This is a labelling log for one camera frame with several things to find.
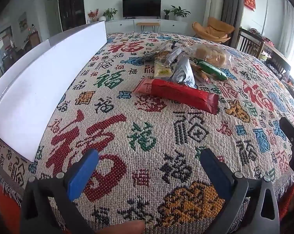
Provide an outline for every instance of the white cabinet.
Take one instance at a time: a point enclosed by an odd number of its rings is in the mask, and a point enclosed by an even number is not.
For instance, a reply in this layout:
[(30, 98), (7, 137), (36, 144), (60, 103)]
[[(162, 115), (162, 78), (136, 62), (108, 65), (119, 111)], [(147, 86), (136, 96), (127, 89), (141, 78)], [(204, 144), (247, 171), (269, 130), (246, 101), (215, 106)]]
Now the white cabinet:
[(106, 22), (106, 33), (112, 32), (133, 32), (134, 22), (133, 20), (120, 20)]
[(162, 20), (161, 32), (172, 32), (185, 34), (187, 23), (172, 20)]
[[(156, 32), (164, 33), (178, 33), (185, 34), (187, 23), (173, 20), (164, 20), (164, 19), (125, 19), (125, 20), (112, 20), (106, 22), (106, 32), (140, 32), (142, 27), (138, 26), (137, 23), (159, 23), (160, 26), (156, 26)], [(145, 26), (144, 31), (152, 32), (151, 26)]]

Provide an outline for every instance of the bottle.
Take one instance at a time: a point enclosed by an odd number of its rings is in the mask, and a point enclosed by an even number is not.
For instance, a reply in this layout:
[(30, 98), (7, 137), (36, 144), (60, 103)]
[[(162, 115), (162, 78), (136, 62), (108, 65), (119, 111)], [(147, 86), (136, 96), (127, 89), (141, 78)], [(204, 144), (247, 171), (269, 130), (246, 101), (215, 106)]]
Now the bottle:
[(31, 32), (32, 33), (37, 32), (37, 29), (35, 28), (34, 24), (32, 24)]

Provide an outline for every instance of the screw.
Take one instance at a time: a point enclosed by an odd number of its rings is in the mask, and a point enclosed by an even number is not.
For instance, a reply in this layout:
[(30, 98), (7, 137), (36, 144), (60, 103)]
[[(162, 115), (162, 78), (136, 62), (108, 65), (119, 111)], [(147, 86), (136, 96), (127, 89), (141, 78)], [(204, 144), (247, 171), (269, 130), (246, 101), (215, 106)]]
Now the screw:
[(35, 176), (31, 176), (31, 177), (29, 177), (28, 181), (29, 181), (29, 182), (33, 182), (33, 181), (35, 181)]
[(236, 178), (242, 178), (243, 175), (242, 175), (242, 173), (240, 173), (240, 172), (235, 172), (235, 177), (236, 177)]
[(269, 176), (264, 176), (264, 180), (266, 181), (266, 182), (269, 182), (269, 181), (271, 181), (271, 178), (269, 177)]
[(63, 178), (65, 174), (63, 172), (57, 173), (56, 178)]

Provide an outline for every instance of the blue gripper pad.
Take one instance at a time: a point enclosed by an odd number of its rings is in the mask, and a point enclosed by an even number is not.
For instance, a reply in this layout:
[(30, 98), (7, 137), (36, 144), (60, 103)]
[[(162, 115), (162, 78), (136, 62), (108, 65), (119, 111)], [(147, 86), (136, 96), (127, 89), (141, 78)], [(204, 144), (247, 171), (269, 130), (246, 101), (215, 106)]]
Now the blue gripper pad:
[(78, 164), (79, 168), (68, 182), (67, 195), (71, 201), (80, 197), (93, 171), (96, 169), (98, 160), (98, 151), (89, 149), (79, 162), (74, 163)]
[(204, 149), (201, 152), (200, 163), (218, 193), (218, 196), (225, 201), (229, 201), (232, 197), (232, 185), (220, 166), (223, 163), (219, 162), (213, 152), (208, 149)]

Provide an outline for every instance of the red hanging banner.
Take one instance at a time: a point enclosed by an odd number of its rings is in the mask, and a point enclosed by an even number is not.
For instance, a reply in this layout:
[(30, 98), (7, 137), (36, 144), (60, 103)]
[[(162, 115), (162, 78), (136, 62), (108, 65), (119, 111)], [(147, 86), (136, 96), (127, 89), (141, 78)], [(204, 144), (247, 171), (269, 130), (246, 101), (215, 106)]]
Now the red hanging banner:
[(244, 5), (253, 11), (256, 9), (255, 0), (244, 0)]

